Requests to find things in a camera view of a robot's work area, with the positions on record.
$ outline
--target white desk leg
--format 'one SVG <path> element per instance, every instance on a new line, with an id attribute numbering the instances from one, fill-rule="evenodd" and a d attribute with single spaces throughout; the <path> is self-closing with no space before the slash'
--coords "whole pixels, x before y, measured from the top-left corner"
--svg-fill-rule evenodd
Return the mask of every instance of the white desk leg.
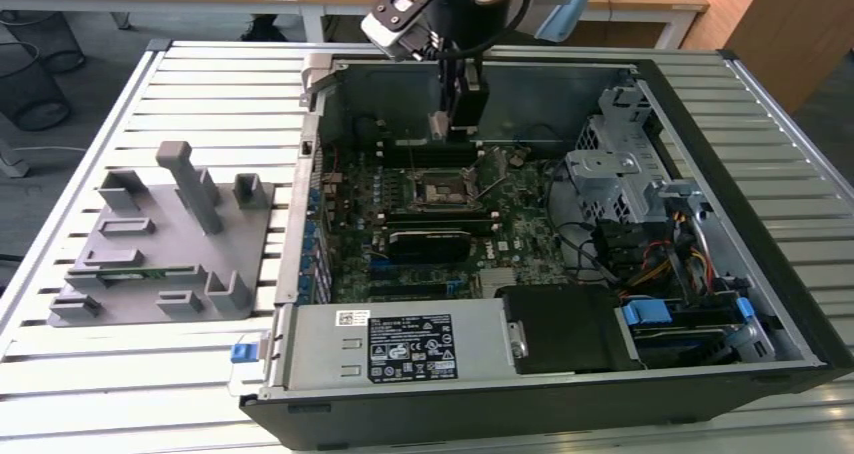
<path id="1" fill-rule="evenodd" d="M 302 6 L 303 26 L 306 27 L 306 42 L 326 42 L 323 35 L 325 6 L 309 4 Z"/>
<path id="2" fill-rule="evenodd" d="M 680 49 L 696 17 L 697 12 L 694 11 L 673 12 L 673 17 L 665 25 L 665 30 L 655 43 L 655 49 Z"/>

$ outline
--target mesh waste bin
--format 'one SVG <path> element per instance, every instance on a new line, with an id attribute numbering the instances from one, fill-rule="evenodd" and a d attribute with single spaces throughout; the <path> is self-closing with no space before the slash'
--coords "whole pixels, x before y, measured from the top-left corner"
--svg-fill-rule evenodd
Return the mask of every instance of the mesh waste bin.
<path id="1" fill-rule="evenodd" d="M 39 49 L 24 42 L 0 43 L 0 113 L 24 131 L 47 129 L 71 114 Z"/>
<path id="2" fill-rule="evenodd" d="M 4 11 L 0 23 L 15 39 L 32 44 L 42 53 L 42 63 L 54 74 L 78 69 L 86 56 L 62 12 Z"/>

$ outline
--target power supply label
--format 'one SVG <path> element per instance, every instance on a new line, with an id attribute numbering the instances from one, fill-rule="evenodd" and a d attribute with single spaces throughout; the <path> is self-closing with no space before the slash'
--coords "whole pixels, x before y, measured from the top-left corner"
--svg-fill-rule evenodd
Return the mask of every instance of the power supply label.
<path id="1" fill-rule="evenodd" d="M 450 314 L 370 318 L 367 347 L 374 384 L 457 379 Z"/>

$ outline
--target robotic arm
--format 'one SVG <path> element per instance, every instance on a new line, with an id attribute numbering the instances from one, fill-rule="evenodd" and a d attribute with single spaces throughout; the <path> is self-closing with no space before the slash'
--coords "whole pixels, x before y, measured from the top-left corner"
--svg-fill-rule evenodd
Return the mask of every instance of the robotic arm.
<path id="1" fill-rule="evenodd" d="M 362 30 L 395 60 L 414 58 L 439 64 L 442 96 L 430 114 L 434 137 L 465 141 L 477 131 L 489 85 L 482 75 L 483 52 L 511 32 L 527 12 L 506 24 L 511 0 L 379 0 Z"/>

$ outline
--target blue tab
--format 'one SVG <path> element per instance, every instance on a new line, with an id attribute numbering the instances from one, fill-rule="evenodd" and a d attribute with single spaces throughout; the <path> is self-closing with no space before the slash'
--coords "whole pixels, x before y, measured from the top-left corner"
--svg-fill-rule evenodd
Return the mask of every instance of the blue tab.
<path id="1" fill-rule="evenodd" d="M 638 319 L 638 312 L 631 305 L 623 306 L 623 317 L 626 318 L 626 324 L 630 326 L 634 326 L 641 322 L 641 319 Z"/>
<path id="2" fill-rule="evenodd" d="M 638 299 L 623 307 L 630 326 L 635 324 L 668 324 L 673 322 L 668 304 L 661 299 Z"/>
<path id="3" fill-rule="evenodd" d="M 753 304 L 750 303 L 750 299 L 746 297 L 740 297 L 736 301 L 736 305 L 738 306 L 738 310 L 742 311 L 742 316 L 745 316 L 745 320 L 750 319 L 757 315 L 757 311 L 753 310 Z"/>
<path id="4" fill-rule="evenodd" d="M 258 342 L 231 346 L 231 363 L 258 362 Z"/>

